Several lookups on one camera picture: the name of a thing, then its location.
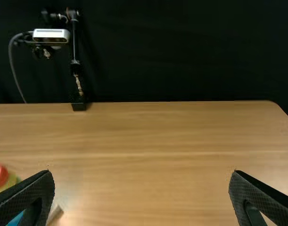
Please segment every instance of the table surface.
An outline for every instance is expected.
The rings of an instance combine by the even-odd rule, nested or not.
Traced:
[[[0,162],[52,172],[57,226],[235,226],[235,169],[288,195],[288,117],[269,101],[0,105]]]

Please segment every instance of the black curtain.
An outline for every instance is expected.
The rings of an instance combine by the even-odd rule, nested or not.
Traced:
[[[90,101],[266,99],[288,114],[288,1],[0,1],[0,103],[21,103],[8,62],[16,33],[44,27],[43,7],[78,8]],[[68,102],[69,49],[35,60],[14,47],[29,103]]]

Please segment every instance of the blue object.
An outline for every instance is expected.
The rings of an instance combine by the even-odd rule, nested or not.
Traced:
[[[8,226],[17,226],[20,219],[23,216],[23,211],[21,213],[19,213],[16,217],[14,217],[9,223]]]

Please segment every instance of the wooden table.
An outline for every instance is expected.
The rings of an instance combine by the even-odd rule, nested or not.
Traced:
[[[288,117],[268,101],[0,105],[0,162],[52,172],[58,226],[236,226],[235,169],[288,195]]]

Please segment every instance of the stand base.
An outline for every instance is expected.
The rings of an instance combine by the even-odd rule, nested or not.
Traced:
[[[86,101],[84,97],[79,96],[71,102],[74,112],[86,111]]]

